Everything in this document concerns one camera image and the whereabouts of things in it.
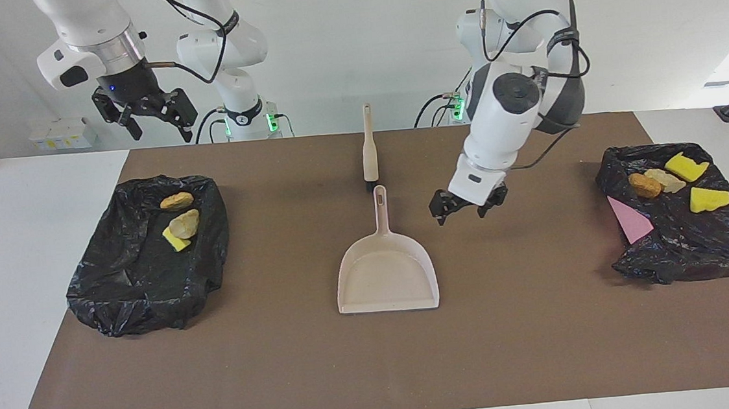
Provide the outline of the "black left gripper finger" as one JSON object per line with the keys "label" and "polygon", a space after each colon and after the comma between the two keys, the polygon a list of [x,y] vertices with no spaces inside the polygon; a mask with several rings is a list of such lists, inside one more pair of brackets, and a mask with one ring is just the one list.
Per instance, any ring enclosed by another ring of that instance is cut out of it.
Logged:
{"label": "black left gripper finger", "polygon": [[448,216],[453,215],[464,207],[464,200],[448,190],[439,189],[429,203],[431,216],[438,222],[439,226],[446,224]]}
{"label": "black left gripper finger", "polygon": [[489,197],[486,199],[486,202],[483,205],[478,206],[477,212],[479,218],[484,218],[487,212],[489,212],[492,208],[503,205],[507,196],[507,191],[508,188],[505,182],[494,188]]}

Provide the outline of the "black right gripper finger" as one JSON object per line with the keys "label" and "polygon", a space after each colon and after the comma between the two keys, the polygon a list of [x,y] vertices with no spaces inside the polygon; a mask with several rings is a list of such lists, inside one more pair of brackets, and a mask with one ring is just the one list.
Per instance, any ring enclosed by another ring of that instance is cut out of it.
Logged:
{"label": "black right gripper finger", "polygon": [[105,122],[123,126],[133,140],[140,140],[143,132],[137,121],[132,118],[130,104],[120,110],[114,100],[103,89],[96,89],[91,96],[91,100]]}
{"label": "black right gripper finger", "polygon": [[198,119],[198,111],[182,88],[151,93],[152,112],[155,118],[177,128],[183,142],[192,141],[192,129]]}

